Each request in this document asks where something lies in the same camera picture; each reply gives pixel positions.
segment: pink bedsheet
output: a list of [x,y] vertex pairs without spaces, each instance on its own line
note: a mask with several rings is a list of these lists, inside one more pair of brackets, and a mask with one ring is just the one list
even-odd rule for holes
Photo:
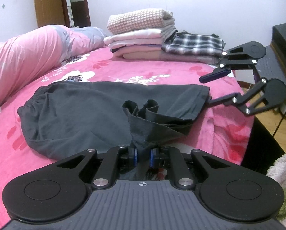
[[[27,146],[21,132],[18,107],[40,86],[69,76],[81,75],[83,81],[114,81],[157,84],[200,84],[199,77],[212,68],[201,63],[129,61],[113,57],[109,48],[101,48],[64,65],[35,80],[11,97],[0,108],[0,228],[9,220],[2,203],[2,190],[13,178],[53,163]],[[207,84],[217,98],[232,92],[242,92],[235,78],[225,77]],[[202,149],[240,164],[253,125],[253,117],[245,117],[234,107],[219,105],[205,109],[195,122],[189,136],[172,145],[181,150]]]

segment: wooden door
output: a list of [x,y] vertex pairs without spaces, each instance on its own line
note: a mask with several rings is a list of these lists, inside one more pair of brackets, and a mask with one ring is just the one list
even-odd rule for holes
[[90,18],[86,14],[84,1],[71,2],[70,5],[75,27],[88,27],[87,20]]
[[38,27],[50,24],[64,25],[62,0],[34,0]]

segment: dark gray cloth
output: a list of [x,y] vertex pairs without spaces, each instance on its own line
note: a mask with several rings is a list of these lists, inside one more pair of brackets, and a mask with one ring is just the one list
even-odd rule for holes
[[40,87],[18,114],[28,145],[51,159],[131,142],[146,159],[187,135],[208,97],[201,85],[62,81]]

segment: crosshair logo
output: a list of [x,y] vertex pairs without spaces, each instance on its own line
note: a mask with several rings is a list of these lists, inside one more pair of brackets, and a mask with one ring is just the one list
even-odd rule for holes
[[142,181],[142,182],[138,183],[138,185],[140,185],[141,187],[144,187],[144,186],[148,185],[148,183]]

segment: ribbed grip surface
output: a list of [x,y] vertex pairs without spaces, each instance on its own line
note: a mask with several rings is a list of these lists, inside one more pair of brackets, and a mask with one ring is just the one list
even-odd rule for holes
[[256,69],[260,77],[270,79],[279,79],[286,85],[286,77],[282,71],[280,64],[273,52],[271,46],[265,47],[266,54],[262,59],[258,60]]
[[59,222],[29,225],[11,221],[4,230],[283,230],[276,220],[240,224],[207,211],[195,194],[169,181],[124,181],[91,194],[75,214]]

